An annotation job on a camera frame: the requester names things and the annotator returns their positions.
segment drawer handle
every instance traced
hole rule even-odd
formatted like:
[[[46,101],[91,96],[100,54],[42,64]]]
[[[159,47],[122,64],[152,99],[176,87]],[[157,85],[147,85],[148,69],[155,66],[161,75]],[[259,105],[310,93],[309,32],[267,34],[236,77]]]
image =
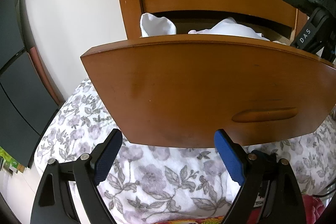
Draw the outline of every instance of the drawer handle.
[[[267,122],[293,118],[298,114],[296,107],[249,109],[235,114],[234,122]]]

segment white cloth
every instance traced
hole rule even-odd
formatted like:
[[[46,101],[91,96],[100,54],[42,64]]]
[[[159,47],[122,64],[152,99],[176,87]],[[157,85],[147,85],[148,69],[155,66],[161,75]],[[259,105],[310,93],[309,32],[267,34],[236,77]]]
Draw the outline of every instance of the white cloth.
[[[238,24],[232,17],[228,17],[221,22],[217,23],[211,29],[206,29],[202,31],[191,30],[189,34],[222,34],[222,35],[233,35],[236,37],[250,37],[261,40],[269,41],[267,38],[263,37],[261,33],[256,33],[250,27]]]
[[[168,18],[159,18],[149,13],[145,13],[141,16],[140,28],[142,37],[176,34],[176,27]]]
[[[238,182],[233,181],[230,175],[228,174],[227,181],[226,181],[225,200],[229,202],[230,204],[232,204],[238,194],[239,189],[240,189],[240,186]]]
[[[153,37],[157,35],[176,34],[176,26],[166,17],[156,17],[145,13],[140,19],[142,37]],[[228,17],[217,23],[211,29],[201,31],[191,30],[188,34],[221,34],[234,35],[237,37],[250,37],[269,41],[261,33],[256,33],[250,27],[238,24],[232,17]]]

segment cabinet door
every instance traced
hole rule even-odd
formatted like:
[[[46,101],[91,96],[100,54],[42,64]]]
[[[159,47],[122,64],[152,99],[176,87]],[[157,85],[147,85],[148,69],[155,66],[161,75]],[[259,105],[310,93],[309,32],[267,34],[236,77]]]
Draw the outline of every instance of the cabinet door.
[[[23,118],[42,134],[58,106],[41,82],[28,53],[24,52],[3,72],[0,83]]]
[[[39,137],[0,86],[0,146],[19,163],[27,166]]]
[[[332,63],[249,37],[142,37],[81,59],[131,143],[214,147],[218,128],[241,145],[277,142],[314,132],[336,103]]]
[[[0,69],[23,47],[14,0],[0,0]]]

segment red fabric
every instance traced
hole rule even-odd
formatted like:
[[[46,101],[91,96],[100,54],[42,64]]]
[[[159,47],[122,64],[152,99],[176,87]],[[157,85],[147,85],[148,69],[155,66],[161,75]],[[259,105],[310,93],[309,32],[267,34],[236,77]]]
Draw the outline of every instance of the red fabric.
[[[260,210],[261,210],[261,207],[259,207],[257,209],[254,209],[251,212],[250,217],[249,217],[246,224],[255,224],[257,222],[258,217],[259,217]]]
[[[314,224],[323,213],[325,207],[319,198],[315,198],[311,195],[304,195],[302,199],[306,211],[307,224]]]

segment white wall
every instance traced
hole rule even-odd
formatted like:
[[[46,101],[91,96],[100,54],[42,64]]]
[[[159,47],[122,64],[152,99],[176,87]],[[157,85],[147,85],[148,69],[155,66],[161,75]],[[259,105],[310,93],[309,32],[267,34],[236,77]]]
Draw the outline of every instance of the white wall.
[[[84,52],[127,39],[119,0],[25,0],[25,6],[29,43],[37,45],[64,98],[87,76],[80,60]]]

